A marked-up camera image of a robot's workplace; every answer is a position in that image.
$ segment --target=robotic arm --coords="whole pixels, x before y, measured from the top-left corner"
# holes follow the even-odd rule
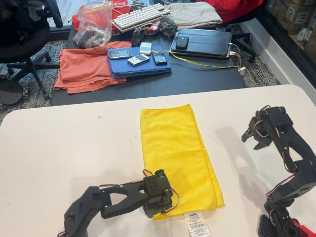
[[[291,176],[277,184],[266,194],[264,205],[269,218],[261,216],[258,235],[263,237],[316,237],[297,220],[290,218],[286,210],[295,198],[307,193],[316,185],[316,156],[311,147],[293,128],[293,122],[284,107],[266,106],[252,117],[249,128],[241,137],[245,142],[254,137],[259,143],[254,150],[274,142],[285,169]],[[293,161],[289,148],[295,150],[302,160]]]
[[[127,197],[112,205],[110,194],[124,194]],[[173,192],[169,181],[160,169],[155,175],[143,180],[108,188],[88,187],[65,213],[65,232],[60,237],[87,237],[87,228],[91,220],[100,211],[104,219],[126,214],[143,206],[148,218],[164,213],[172,207]]]

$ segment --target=black phone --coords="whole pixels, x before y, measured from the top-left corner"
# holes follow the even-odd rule
[[[166,65],[167,60],[163,53],[153,53],[154,61],[156,65]]]
[[[189,37],[179,36],[176,42],[177,49],[187,49],[189,43]]]
[[[108,57],[110,59],[131,58],[132,56],[133,55],[129,50],[108,51]]]

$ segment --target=yellow cloth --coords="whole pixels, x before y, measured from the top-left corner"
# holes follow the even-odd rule
[[[189,104],[170,109],[143,109],[141,133],[145,168],[164,169],[180,196],[176,209],[155,220],[224,206],[221,188]],[[173,206],[177,196],[172,197]]]

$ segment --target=gray cloth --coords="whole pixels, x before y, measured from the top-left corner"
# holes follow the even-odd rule
[[[165,7],[171,11],[170,18],[178,25],[178,29],[189,29],[223,22],[215,8],[203,1],[171,3],[165,5]]]

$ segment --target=clear plastic bag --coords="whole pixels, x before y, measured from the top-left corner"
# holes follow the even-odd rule
[[[78,12],[79,27],[74,42],[83,48],[106,45],[112,36],[112,2],[94,1]]]

